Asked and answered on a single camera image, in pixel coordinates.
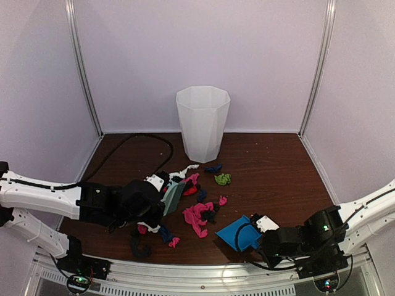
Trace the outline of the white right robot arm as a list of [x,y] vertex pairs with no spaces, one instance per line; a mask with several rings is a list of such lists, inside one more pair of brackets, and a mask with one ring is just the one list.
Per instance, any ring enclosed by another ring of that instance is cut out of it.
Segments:
[[394,181],[352,202],[320,210],[295,227],[263,230],[259,253],[270,268],[294,258],[296,268],[331,271],[394,214]]

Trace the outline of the mint green hand brush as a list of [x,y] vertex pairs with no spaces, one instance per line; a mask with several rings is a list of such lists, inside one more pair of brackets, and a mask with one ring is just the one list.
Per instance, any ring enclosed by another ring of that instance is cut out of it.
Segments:
[[178,203],[181,196],[183,195],[184,188],[186,186],[185,182],[172,184],[164,194],[162,202],[165,204],[164,216],[171,214],[177,210]]

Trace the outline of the blue plastic dustpan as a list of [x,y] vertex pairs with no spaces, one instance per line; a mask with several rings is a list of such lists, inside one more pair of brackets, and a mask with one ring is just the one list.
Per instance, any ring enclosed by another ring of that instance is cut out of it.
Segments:
[[256,250],[262,237],[262,233],[252,225],[250,219],[245,215],[217,231],[216,235],[236,252],[243,252],[248,248]]

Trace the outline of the large pink paper scrap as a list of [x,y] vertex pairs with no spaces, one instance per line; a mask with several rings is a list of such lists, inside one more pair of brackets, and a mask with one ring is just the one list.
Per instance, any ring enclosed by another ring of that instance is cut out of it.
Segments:
[[213,210],[213,202],[197,203],[196,205],[193,205],[183,210],[185,222],[192,226],[192,229],[200,239],[203,239],[208,235],[208,230],[202,229],[202,227],[206,226],[207,224],[207,220],[202,220],[202,213]]

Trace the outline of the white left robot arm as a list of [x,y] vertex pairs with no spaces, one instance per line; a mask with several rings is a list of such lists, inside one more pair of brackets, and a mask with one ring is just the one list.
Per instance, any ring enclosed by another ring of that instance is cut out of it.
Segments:
[[54,213],[110,231],[134,223],[155,229],[164,215],[162,190],[167,181],[167,175],[151,175],[126,186],[86,181],[63,185],[20,176],[1,162],[1,226],[18,231],[54,258],[64,258],[74,273],[82,274],[89,261],[82,255],[81,242],[55,231],[29,211]]

